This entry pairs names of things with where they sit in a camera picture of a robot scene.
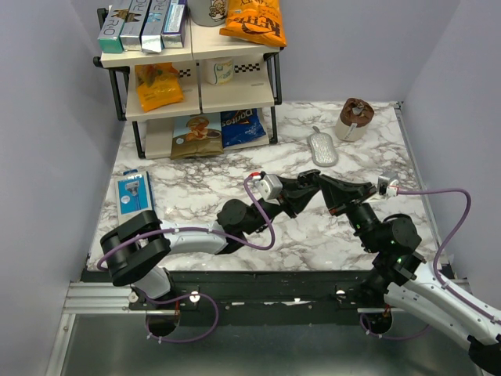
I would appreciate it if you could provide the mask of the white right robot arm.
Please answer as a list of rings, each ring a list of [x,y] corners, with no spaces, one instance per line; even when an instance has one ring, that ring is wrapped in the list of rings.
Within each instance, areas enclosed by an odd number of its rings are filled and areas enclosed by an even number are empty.
[[[483,371],[498,375],[500,311],[445,277],[438,258],[427,262],[418,253],[421,238],[408,215],[378,219],[368,202],[377,194],[373,184],[324,174],[315,183],[329,213],[346,216],[364,250],[375,256],[359,288],[362,301],[371,307],[385,302],[413,314],[464,347]]]

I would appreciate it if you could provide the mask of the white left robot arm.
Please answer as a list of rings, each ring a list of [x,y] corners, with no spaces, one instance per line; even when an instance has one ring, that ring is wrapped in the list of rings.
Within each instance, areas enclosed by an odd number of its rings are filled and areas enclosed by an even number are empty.
[[[295,218],[319,192],[315,179],[287,179],[252,173],[243,182],[251,202],[227,201],[213,222],[203,225],[163,224],[153,210],[142,211],[100,240],[97,262],[116,287],[131,285],[156,309],[173,302],[173,283],[159,263],[169,255],[202,252],[228,255],[241,247],[267,251],[274,247],[275,217]]]

